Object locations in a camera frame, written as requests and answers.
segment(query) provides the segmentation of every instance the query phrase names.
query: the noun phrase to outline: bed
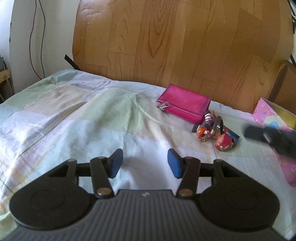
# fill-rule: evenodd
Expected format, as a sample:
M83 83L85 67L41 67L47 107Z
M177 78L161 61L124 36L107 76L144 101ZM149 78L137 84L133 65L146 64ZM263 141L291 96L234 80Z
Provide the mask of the bed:
M156 108L164 88L145 83L113 81L67 69L43 79L0 105L0 239L15 223L9 200L18 189L67 159L89 162L123 149L124 161L117 177L119 189L177 190L167 151L194 156L202 162L223 159L271 189L280 200L275 230L286 238L296 232L296 189L286 182L273 150L241 137L238 146L219 152L211 141L201 143L191 133L192 124ZM242 136L254 123L251 114L211 102L226 126ZM91 192L91 182L80 186ZM210 186L202 177L198 192Z

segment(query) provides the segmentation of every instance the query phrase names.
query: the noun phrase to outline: pink wallet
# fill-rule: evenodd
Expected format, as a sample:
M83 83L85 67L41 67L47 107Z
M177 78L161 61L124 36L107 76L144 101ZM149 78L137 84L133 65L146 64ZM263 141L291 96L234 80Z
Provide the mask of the pink wallet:
M191 123L201 124L203 113L209 108L211 99L173 84L169 84L157 99L158 109L169 112Z

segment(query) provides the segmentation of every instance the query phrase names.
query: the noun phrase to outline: wallet zipper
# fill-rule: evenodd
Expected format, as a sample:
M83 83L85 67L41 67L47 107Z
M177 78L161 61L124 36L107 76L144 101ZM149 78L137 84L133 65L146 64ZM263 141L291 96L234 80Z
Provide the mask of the wallet zipper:
M169 102L164 102L164 103L160 103L158 106L157 106L157 108L158 109L160 109L160 110L165 110L165 108L166 107L173 107L173 108L176 108L176 109L178 109L178 110L182 110L182 111L184 111L184 112L186 112L186 113L188 113L188 114L192 114L192 115L194 115L194 116L197 116L197 117L200 117L200 116L198 116L198 115L195 115L195 114L193 114L193 113L191 113L191 112L188 112L188 111L186 111L186 110L184 110L184 109L181 109L181 108L178 108L178 107L176 107L176 106L174 106L174 105L170 105L170 103Z
M169 106L169 103L168 102L164 102L164 103L161 103L157 106L158 109L160 110L165 110L166 107Z

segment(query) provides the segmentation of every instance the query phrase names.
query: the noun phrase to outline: black cable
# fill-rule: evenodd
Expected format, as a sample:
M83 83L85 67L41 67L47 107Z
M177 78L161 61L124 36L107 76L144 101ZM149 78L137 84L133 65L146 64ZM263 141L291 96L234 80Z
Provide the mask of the black cable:
M295 62L295 59L292 54L290 55L290 59L291 59L292 64L294 65L294 67L296 67L296 62Z
M14 95L14 94L15 94L15 89L14 89L13 83L12 83L12 81L11 81L11 78L8 78L8 81L9 81L10 86L11 86L11 89L12 89L12 95Z
M43 77L45 78L44 67L43 67L43 63L42 63L42 49L43 49L43 40L44 40L44 34L45 34L45 15L44 15L44 11L43 11L42 4L41 4L40 0L39 0L39 4L40 4L42 14L43 14L43 18L44 18L44 27L43 27L43 36L42 36L42 42L41 42L40 58L41 58L41 66L42 66L42 71L43 71Z
M31 40L32 40L32 34L33 34L33 30L34 30L34 25L35 25L36 11L37 11L37 0L35 0L35 13L34 13L34 18L33 18L33 27L32 27L32 31L31 31L31 35L30 35L30 41L29 41L29 54L30 54L30 63L31 63L32 69L34 70L34 72L38 76L38 78L41 79L41 77L37 74L36 70L34 69L34 66L32 63L32 56L31 56Z
M293 8L292 8L292 5L291 5L290 0L287 0L287 1L288 1L289 5L290 5L290 8L291 8L291 11L292 11L293 15L295 16L295 12L294 12L294 10L293 10Z

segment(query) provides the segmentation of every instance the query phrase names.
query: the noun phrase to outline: wood grain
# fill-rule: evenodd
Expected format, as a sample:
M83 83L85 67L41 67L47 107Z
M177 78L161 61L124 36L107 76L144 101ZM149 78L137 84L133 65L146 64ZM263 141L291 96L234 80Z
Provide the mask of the wood grain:
M212 0L180 0L180 2L191 4L201 9L210 9Z
M131 80L133 78L133 67L135 55L124 53L108 54L108 76L113 80Z
M209 10L178 4L162 86L173 83L189 89L208 16Z
M240 1L213 0L194 76L219 83L222 65L237 30Z
M237 31L219 74L221 78L215 93L216 101L226 102L229 106L236 105L252 60L252 50L260 26L261 22L256 17L242 9L239 10Z
M162 82L177 6L177 0L145 1L134 80L153 85Z
M292 49L286 0L81 0L73 38L84 71L174 83L248 112Z
M136 54L145 0L116 0L110 28L109 51Z

